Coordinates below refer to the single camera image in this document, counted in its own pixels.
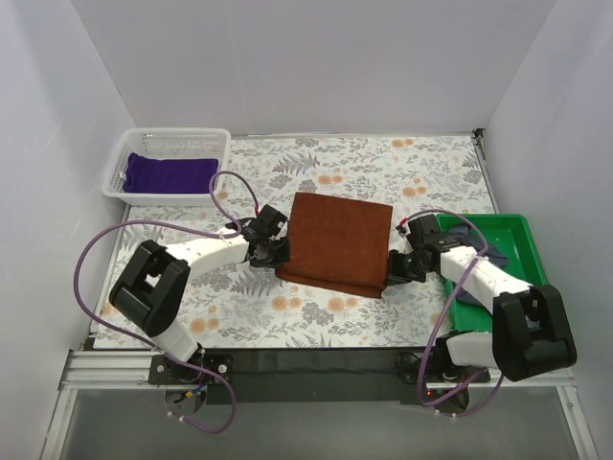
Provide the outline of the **purple towel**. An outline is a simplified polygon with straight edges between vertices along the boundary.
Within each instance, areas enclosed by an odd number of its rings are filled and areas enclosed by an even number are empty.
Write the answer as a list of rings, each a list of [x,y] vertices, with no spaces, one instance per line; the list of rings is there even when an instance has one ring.
[[[158,160],[131,153],[123,190],[133,194],[207,194],[218,165],[214,158]]]

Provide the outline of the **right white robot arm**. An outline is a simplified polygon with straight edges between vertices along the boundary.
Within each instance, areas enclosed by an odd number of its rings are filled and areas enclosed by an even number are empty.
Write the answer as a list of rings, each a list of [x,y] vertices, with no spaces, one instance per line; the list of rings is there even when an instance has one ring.
[[[425,282],[436,273],[465,291],[489,313],[488,333],[433,331],[423,357],[450,367],[496,369],[520,381],[574,366],[578,352],[559,290],[535,285],[505,272],[488,258],[488,242],[479,246],[443,231],[437,217],[419,212],[405,218],[397,232],[410,250],[388,255],[391,285]]]

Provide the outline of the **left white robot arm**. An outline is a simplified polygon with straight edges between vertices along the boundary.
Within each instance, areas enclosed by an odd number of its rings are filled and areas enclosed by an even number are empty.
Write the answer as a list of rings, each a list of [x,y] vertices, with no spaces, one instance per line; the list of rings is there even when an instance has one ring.
[[[228,223],[204,238],[161,245],[141,243],[110,290],[109,302],[154,346],[194,363],[201,346],[177,316],[188,282],[226,265],[280,268],[290,260],[282,232],[288,218],[265,205],[257,216]]]

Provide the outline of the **brown towel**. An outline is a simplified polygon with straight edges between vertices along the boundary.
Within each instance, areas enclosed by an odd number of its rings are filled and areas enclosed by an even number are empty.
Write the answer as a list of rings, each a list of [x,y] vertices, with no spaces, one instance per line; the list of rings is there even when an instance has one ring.
[[[331,195],[294,196],[282,280],[379,299],[386,288],[393,208]]]

